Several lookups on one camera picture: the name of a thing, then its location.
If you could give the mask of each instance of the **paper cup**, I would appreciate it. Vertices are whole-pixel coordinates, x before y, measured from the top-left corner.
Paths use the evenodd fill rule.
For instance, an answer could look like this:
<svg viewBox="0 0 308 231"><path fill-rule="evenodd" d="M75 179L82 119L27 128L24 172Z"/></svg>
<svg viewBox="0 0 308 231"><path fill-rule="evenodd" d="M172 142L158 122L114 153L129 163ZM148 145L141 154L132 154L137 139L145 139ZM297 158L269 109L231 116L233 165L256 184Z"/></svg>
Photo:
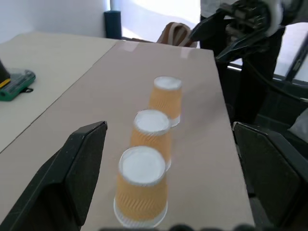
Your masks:
<svg viewBox="0 0 308 231"><path fill-rule="evenodd" d="M139 111L134 119L130 146L149 146L163 156L167 170L171 165L171 134L169 117L157 110Z"/></svg>
<svg viewBox="0 0 308 231"><path fill-rule="evenodd" d="M182 81L168 76L154 80L149 108L162 111L171 118L171 127L180 122L182 101Z"/></svg>
<svg viewBox="0 0 308 231"><path fill-rule="evenodd" d="M125 227L152 228L167 213L166 164L154 148L127 149L119 162L115 216Z"/></svg>

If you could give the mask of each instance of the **person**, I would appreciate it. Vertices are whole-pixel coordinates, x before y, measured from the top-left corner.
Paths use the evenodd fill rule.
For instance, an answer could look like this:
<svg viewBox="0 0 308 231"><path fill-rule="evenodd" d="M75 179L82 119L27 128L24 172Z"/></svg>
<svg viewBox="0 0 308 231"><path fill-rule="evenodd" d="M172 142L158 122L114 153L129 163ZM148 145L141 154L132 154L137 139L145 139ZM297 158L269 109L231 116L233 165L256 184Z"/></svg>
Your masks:
<svg viewBox="0 0 308 231"><path fill-rule="evenodd" d="M213 15L221 3L233 4L236 0L201 0L201 21ZM217 56L227 47L226 25L230 19L222 20L217 26L215 35L208 40L200 41L200 48L213 50ZM234 117L231 122L240 121L253 124L255 118L267 96L267 87L256 78L246 60L259 70L267 80L272 80L277 64L277 58L282 45L282 37L285 29L277 30L269 37L269 49L265 52L250 54L243 59L240 78L240 88L233 109ZM228 64L216 63L220 81L223 80Z"/></svg>

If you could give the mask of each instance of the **black pants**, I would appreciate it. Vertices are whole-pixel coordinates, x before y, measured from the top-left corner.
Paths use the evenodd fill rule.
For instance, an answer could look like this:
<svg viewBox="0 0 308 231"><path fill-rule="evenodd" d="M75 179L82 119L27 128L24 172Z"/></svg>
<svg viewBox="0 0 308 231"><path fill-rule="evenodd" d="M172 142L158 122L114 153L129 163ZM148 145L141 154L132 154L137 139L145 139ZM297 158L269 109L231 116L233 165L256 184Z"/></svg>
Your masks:
<svg viewBox="0 0 308 231"><path fill-rule="evenodd" d="M200 42L202 49L213 50L214 55L218 55L226 48L226 32L225 26L228 20L217 28L216 34L211 39ZM266 52L254 53L249 55L243 60L240 90L237 95L235 106L234 106L234 118L232 121L240 121L244 123L253 124L256 116L267 96L267 87L262 84L257 78L256 74L250 70L247 66L246 60L260 71L265 78L272 79L276 68L277 57L280 52L282 37L284 29L280 29L273 36L269 38L270 48ZM220 81L223 81L225 77L225 71L227 70L228 64L216 63Z"/></svg>

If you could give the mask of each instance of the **floor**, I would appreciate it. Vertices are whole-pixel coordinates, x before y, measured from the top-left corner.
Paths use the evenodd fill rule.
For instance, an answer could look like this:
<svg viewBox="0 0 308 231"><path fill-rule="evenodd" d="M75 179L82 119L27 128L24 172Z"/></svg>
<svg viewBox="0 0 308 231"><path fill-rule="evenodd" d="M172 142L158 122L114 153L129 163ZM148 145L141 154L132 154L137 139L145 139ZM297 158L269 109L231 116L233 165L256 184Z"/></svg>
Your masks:
<svg viewBox="0 0 308 231"><path fill-rule="evenodd" d="M200 0L120 0L123 36L128 38L157 41L169 22L185 23L190 28L200 20ZM297 51L308 32L308 24L301 23L287 27L275 73L285 76ZM308 69L308 60L303 70ZM308 81L303 72L297 76Z"/></svg>

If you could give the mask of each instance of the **green device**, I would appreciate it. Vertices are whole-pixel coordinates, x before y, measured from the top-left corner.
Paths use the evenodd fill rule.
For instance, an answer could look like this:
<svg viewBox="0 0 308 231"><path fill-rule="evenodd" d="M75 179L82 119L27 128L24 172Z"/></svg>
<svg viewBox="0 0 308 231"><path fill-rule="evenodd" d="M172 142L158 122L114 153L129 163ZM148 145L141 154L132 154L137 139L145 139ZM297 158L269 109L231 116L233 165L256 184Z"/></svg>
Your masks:
<svg viewBox="0 0 308 231"><path fill-rule="evenodd" d="M5 69L0 64L0 101L11 101L21 92L31 92L28 88L36 76L32 71L23 69Z"/></svg>

